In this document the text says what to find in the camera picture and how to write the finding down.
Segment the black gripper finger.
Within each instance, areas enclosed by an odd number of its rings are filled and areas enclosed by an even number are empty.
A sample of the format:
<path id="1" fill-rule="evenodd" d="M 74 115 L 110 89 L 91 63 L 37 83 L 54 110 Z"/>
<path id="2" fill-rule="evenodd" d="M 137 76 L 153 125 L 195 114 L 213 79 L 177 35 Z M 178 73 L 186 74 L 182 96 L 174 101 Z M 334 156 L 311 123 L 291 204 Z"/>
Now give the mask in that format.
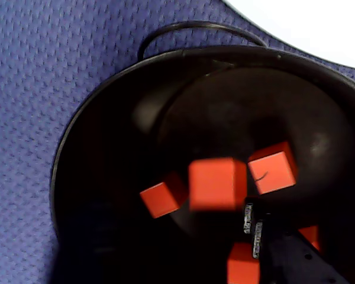
<path id="1" fill-rule="evenodd" d="M 348 283 L 286 218 L 262 201 L 245 201 L 243 231 L 260 262 L 260 283 Z"/>

